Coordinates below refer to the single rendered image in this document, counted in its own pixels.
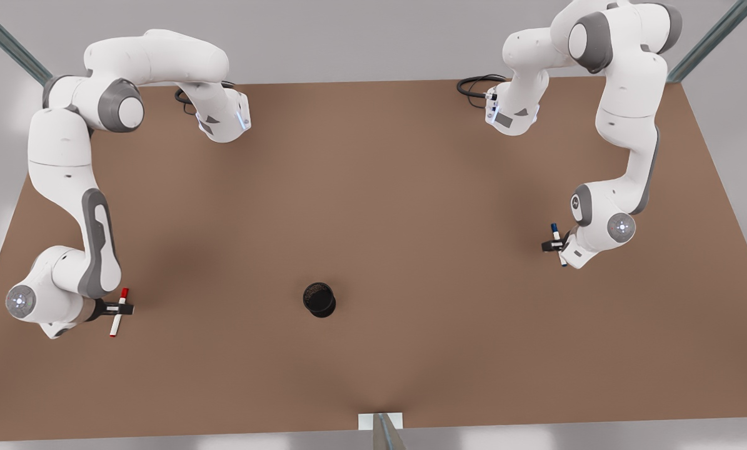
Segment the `blue and white marker pen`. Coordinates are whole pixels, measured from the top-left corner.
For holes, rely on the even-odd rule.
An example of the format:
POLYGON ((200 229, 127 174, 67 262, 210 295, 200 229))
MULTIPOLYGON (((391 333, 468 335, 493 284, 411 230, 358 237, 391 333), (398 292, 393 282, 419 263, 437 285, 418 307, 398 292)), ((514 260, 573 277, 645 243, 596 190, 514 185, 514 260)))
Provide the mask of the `blue and white marker pen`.
POLYGON ((562 248, 564 247, 564 239, 561 238, 561 233, 559 233, 555 222, 551 223, 551 233, 553 234, 551 248, 559 254, 559 261, 561 261, 562 267, 568 267, 568 263, 561 255, 562 248))

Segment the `red and white marker pen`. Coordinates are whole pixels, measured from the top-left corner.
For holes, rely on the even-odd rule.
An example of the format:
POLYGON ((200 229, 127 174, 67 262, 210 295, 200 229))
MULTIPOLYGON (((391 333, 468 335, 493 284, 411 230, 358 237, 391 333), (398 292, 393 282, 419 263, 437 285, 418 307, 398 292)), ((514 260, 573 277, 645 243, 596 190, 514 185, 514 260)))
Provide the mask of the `red and white marker pen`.
MULTIPOLYGON (((126 304, 128 293, 129 293, 129 289, 126 287, 123 287, 121 291, 121 298, 119 298, 119 301, 118 301, 119 305, 126 304)), ((109 336, 111 338, 114 338, 117 336, 119 325, 121 325, 121 318, 122 318, 121 307, 117 307, 116 311, 117 311, 117 314, 113 318, 113 324, 111 325, 111 329, 109 333, 109 336)))

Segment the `black cylindrical pen cup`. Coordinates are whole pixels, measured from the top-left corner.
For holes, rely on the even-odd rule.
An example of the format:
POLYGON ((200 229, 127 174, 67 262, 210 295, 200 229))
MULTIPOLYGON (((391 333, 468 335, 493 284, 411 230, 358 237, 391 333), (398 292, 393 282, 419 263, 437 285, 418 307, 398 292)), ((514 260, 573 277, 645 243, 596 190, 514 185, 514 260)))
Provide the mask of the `black cylindrical pen cup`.
POLYGON ((316 318, 328 318, 335 311, 336 299, 330 286, 314 282, 305 288, 303 304, 316 318))

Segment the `silver frame post with foot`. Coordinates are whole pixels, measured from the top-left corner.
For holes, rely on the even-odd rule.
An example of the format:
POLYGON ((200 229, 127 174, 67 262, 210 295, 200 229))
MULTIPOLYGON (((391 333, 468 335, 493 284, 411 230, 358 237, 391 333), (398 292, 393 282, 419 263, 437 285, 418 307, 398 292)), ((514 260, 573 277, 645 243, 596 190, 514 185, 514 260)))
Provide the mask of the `silver frame post with foot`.
POLYGON ((401 412, 359 414, 357 428, 371 431, 371 450, 407 450, 399 435, 399 430, 404 428, 404 416, 401 412))

